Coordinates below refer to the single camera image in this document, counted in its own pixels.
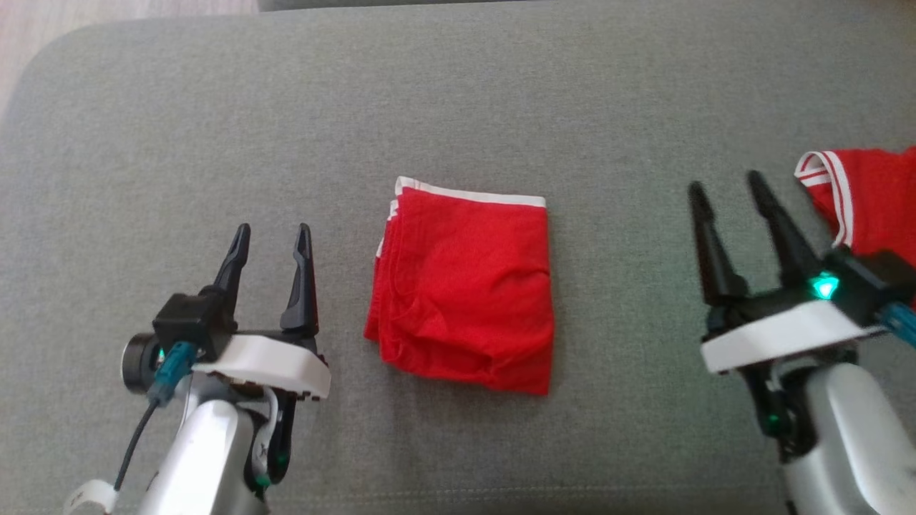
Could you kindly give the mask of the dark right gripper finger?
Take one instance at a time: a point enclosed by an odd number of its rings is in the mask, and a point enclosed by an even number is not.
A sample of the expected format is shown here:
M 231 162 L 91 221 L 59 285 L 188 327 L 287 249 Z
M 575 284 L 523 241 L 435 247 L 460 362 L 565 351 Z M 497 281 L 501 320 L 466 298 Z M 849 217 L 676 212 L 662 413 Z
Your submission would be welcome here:
M 726 305 L 749 294 L 745 278 L 734 270 L 716 230 L 716 218 L 706 190 L 694 180 L 689 185 L 691 222 L 701 294 L 707 305 Z
M 820 257 L 758 170 L 747 172 L 747 185 L 758 213 L 769 226 L 782 286 L 796 287 L 808 283 L 822 270 Z

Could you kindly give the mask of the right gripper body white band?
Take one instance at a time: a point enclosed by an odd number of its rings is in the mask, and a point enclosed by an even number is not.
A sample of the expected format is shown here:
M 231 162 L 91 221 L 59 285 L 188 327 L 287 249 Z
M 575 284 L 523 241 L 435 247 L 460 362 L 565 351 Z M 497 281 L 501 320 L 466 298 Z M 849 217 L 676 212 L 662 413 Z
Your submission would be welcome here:
M 801 285 L 749 295 L 704 293 L 710 308 L 701 358 L 709 373 L 806 354 L 882 332 L 867 299 L 845 285 Z

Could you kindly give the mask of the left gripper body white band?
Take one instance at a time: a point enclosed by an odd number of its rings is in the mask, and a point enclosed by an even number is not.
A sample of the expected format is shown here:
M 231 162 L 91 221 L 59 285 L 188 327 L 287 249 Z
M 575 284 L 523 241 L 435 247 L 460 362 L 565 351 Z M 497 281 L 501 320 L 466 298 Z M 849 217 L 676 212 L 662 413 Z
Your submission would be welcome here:
M 330 368 L 317 352 L 265 335 L 234 335 L 219 358 L 192 371 L 321 400 L 331 388 Z

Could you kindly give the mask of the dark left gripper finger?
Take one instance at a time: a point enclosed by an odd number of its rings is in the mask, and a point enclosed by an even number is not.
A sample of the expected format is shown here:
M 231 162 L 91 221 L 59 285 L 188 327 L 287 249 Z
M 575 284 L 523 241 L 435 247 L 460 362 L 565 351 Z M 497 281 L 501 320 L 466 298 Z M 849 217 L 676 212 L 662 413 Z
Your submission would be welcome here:
M 220 299 L 222 299 L 220 317 L 222 317 L 223 326 L 231 330 L 232 333 L 238 329 L 238 323 L 235 320 L 235 308 L 238 305 L 241 273 L 243 267 L 248 264 L 250 237 L 250 225 L 239 225 L 229 251 L 227 251 L 223 263 L 220 264 L 215 280 L 200 290 L 202 295 L 219 294 Z
M 311 229 L 307 224 L 300 224 L 293 258 L 296 262 L 296 273 L 288 305 L 281 314 L 279 326 L 289 335 L 311 338 L 318 333 L 318 303 Z

